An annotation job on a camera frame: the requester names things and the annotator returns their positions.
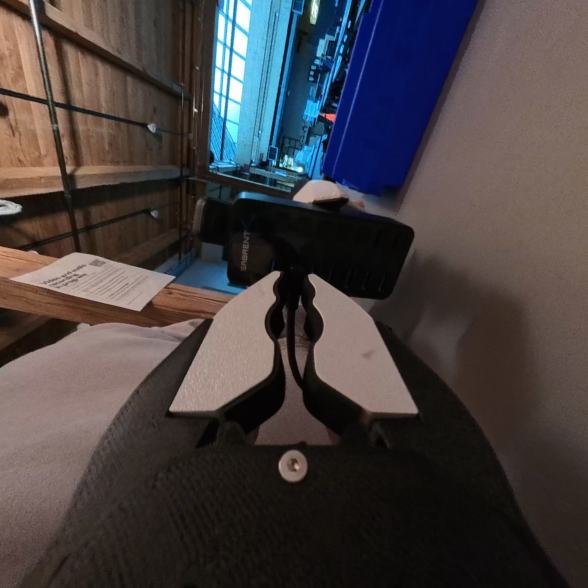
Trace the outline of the person's grey sweatshirt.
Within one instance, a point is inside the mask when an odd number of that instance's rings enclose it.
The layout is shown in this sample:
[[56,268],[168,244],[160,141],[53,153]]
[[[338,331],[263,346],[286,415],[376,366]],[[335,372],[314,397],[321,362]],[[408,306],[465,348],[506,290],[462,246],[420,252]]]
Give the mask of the person's grey sweatshirt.
[[216,327],[89,327],[1,369],[1,587],[312,586],[276,451],[168,413]]

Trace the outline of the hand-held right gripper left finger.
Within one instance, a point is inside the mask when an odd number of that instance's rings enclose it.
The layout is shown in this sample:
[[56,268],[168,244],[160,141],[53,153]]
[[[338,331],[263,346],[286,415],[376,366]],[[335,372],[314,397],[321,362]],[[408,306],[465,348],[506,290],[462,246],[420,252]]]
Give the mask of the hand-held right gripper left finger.
[[169,427],[203,426],[212,437],[238,427],[256,445],[286,396],[283,281],[282,272],[269,273],[212,319],[168,408]]

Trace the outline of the white printed paper notice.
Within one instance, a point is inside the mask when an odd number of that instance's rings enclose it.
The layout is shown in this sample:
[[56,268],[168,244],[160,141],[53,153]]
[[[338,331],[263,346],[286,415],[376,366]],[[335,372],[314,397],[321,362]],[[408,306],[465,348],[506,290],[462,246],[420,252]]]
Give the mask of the white printed paper notice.
[[175,277],[83,253],[68,254],[11,281],[80,299],[142,311]]

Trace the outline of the large paned window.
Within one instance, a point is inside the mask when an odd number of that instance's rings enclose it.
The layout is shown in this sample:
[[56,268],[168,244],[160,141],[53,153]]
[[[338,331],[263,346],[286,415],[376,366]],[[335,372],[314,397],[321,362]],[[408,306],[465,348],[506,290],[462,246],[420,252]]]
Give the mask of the large paned window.
[[234,163],[245,82],[252,1],[219,1],[217,7],[210,150],[215,162]]

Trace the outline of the blue plastic bin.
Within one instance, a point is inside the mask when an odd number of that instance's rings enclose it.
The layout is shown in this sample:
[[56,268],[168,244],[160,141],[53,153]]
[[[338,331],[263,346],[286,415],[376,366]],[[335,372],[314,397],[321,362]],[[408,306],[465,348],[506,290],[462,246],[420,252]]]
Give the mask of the blue plastic bin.
[[372,1],[361,18],[323,163],[338,183],[400,188],[477,1]]

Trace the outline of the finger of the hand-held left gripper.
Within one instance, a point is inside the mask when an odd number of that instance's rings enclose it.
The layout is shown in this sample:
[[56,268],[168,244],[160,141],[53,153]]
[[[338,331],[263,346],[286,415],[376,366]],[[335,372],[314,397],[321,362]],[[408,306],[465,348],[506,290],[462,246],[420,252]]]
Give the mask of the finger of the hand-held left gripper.
[[340,210],[349,203],[348,196],[331,181],[310,180],[293,195],[292,200],[325,210]]

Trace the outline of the long black metal rod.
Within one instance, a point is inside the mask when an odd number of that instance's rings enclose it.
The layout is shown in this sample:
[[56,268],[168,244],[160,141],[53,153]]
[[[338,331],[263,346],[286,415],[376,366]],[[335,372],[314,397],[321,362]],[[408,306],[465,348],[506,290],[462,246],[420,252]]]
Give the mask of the long black metal rod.
[[73,244],[75,248],[75,252],[82,252],[81,241],[79,238],[79,231],[77,228],[77,220],[75,216],[74,210],[74,203],[72,199],[72,194],[70,191],[70,180],[68,176],[68,171],[66,168],[65,163],[65,156],[63,152],[63,145],[62,145],[62,138],[61,138],[61,131],[59,127],[58,117],[56,114],[56,107],[55,107],[55,100],[54,100],[54,93],[51,83],[51,78],[49,74],[49,67],[47,61],[47,54],[45,51],[45,44],[43,42],[43,35],[40,26],[40,20],[38,15],[38,8],[36,1],[28,1],[29,6],[29,13],[31,16],[31,23],[33,28],[33,34],[35,37],[36,48],[38,52],[38,60],[40,64],[40,73],[43,82],[43,88],[45,91],[46,101],[47,101],[47,109],[48,109],[48,116],[50,120],[50,125],[52,129],[52,134],[54,137],[54,144],[55,144],[55,152],[58,161],[58,168],[61,176],[62,182],[62,191],[63,191],[63,198],[65,200],[65,206],[68,212],[68,217],[70,221],[70,231],[72,233]]

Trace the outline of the large black usb hub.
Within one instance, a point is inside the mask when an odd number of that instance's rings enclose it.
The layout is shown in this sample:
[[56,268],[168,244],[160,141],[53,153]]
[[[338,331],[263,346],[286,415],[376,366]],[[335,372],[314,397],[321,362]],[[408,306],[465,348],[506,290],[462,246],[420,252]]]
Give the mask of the large black usb hub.
[[415,238],[394,219],[241,193],[228,221],[227,276],[246,288],[273,271],[316,274],[352,298],[386,299]]

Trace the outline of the wooden workbench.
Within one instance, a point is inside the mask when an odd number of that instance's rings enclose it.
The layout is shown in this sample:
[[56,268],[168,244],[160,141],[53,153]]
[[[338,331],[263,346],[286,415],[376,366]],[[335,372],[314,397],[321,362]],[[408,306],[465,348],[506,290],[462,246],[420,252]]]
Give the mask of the wooden workbench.
[[261,176],[261,177],[266,178],[268,180],[274,181],[276,185],[282,185],[282,186],[287,186],[287,187],[294,187],[295,184],[299,180],[304,179],[296,174],[293,175],[293,174],[285,173],[280,170],[265,169],[265,168],[260,168],[258,166],[251,166],[249,169],[249,174],[251,176],[254,176],[254,175]]

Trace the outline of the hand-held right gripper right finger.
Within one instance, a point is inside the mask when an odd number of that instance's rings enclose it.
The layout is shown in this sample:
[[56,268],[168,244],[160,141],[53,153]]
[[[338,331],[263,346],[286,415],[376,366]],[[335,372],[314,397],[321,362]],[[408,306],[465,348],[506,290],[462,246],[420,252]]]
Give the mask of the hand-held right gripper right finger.
[[310,414],[338,436],[416,418],[416,402],[370,315],[315,274],[305,277],[301,298],[310,340],[302,390]]

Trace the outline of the wooden beam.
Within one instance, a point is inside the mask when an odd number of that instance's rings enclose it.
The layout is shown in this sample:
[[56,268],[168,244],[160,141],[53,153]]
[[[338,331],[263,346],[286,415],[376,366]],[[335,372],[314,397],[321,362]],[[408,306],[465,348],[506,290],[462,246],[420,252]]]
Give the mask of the wooden beam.
[[171,283],[143,310],[130,311],[12,280],[54,261],[56,258],[1,247],[1,308],[89,325],[122,323],[158,327],[192,319],[212,319],[231,300],[231,296],[223,293]]

